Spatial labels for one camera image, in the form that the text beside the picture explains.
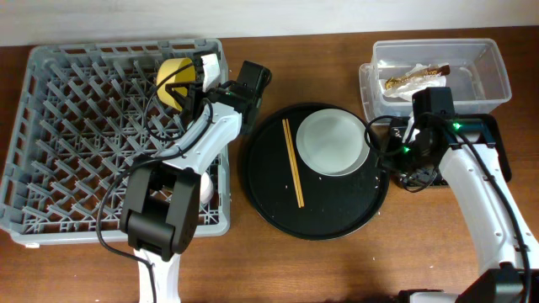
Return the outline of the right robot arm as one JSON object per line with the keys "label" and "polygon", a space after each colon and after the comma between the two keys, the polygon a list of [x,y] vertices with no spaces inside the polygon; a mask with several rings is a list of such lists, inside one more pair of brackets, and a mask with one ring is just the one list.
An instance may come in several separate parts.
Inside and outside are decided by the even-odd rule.
{"label": "right robot arm", "polygon": [[392,124],[381,165],[422,190],[441,177],[456,197],[478,257],[479,276],[460,294],[402,290],[400,302],[536,302],[538,241],[507,186],[506,158],[494,118],[457,114],[449,88],[412,97],[410,117]]}

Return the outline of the pink plastic cup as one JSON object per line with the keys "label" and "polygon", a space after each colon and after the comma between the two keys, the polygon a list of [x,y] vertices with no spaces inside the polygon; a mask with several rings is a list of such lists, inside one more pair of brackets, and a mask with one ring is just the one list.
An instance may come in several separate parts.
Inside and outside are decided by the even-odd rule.
{"label": "pink plastic cup", "polygon": [[214,195],[214,183],[209,173],[203,173],[200,178],[200,204],[207,205]]}

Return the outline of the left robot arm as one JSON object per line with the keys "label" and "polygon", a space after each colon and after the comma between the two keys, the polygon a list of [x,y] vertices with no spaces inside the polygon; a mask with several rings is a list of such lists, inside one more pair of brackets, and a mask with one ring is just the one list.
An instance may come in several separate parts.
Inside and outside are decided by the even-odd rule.
{"label": "left robot arm", "polygon": [[192,117],[171,147],[141,156],[127,173],[120,230],[139,265],[142,302],[179,301],[179,260],[195,235],[202,176],[231,141],[250,132],[272,78],[245,61],[237,80],[221,81],[215,53],[168,59],[157,71],[155,96]]}

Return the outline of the brown snack wrapper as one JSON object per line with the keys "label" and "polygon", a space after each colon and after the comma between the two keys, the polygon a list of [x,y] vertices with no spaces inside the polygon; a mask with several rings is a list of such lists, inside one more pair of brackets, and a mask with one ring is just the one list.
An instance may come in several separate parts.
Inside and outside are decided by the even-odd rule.
{"label": "brown snack wrapper", "polygon": [[391,77],[386,80],[384,83],[384,88],[386,90],[391,88],[398,88],[402,85],[408,84],[409,82],[416,81],[417,79],[426,79],[432,77],[442,77],[447,76],[451,73],[451,68],[449,65],[443,66],[427,66],[426,68],[419,69],[415,72],[409,72],[401,77]]}

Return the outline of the yellow bowl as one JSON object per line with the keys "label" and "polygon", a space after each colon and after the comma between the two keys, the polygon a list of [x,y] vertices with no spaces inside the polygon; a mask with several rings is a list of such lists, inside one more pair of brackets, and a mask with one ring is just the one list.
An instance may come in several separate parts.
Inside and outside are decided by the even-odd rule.
{"label": "yellow bowl", "polygon": [[156,84],[163,84],[157,90],[159,100],[182,111],[185,108],[183,98],[188,96],[188,83],[196,81],[193,61],[189,58],[175,58],[163,62],[157,72]]}

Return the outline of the white napkin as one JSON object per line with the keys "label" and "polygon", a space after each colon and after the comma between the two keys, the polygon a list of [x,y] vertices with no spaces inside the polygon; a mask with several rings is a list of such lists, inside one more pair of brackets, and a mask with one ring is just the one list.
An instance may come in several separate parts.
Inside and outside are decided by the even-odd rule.
{"label": "white napkin", "polygon": [[[426,68],[426,65],[422,65],[420,63],[417,63],[415,67],[413,67],[410,71],[405,72],[401,76],[404,76],[405,74],[408,74],[409,72],[415,72],[419,69]],[[413,95],[421,90],[424,90],[426,88],[443,88],[446,86],[446,77],[432,77],[432,78],[426,78],[426,79],[417,79],[416,81],[409,82],[408,84],[402,85],[398,88],[391,88],[386,90],[384,88],[384,83],[388,79],[379,79],[378,85],[381,89],[381,93],[386,98],[401,98],[405,101],[411,102],[413,99]]]}

